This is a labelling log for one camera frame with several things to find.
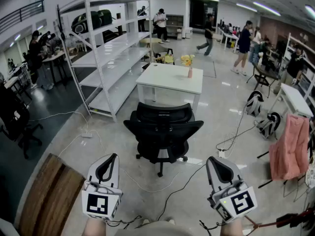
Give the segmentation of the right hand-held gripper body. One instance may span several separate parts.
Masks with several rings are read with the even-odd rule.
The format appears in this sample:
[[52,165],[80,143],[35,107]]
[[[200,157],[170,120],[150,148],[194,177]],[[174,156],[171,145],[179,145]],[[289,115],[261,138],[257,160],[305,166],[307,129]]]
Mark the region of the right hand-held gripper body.
[[224,223],[230,223],[257,208],[254,189],[243,180],[210,195],[208,201]]

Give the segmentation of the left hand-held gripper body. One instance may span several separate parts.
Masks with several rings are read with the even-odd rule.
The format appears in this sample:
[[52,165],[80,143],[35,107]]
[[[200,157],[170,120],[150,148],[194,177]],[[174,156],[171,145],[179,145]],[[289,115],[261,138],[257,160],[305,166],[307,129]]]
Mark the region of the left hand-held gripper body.
[[84,214],[103,221],[113,221],[123,192],[118,188],[86,180],[81,195]]

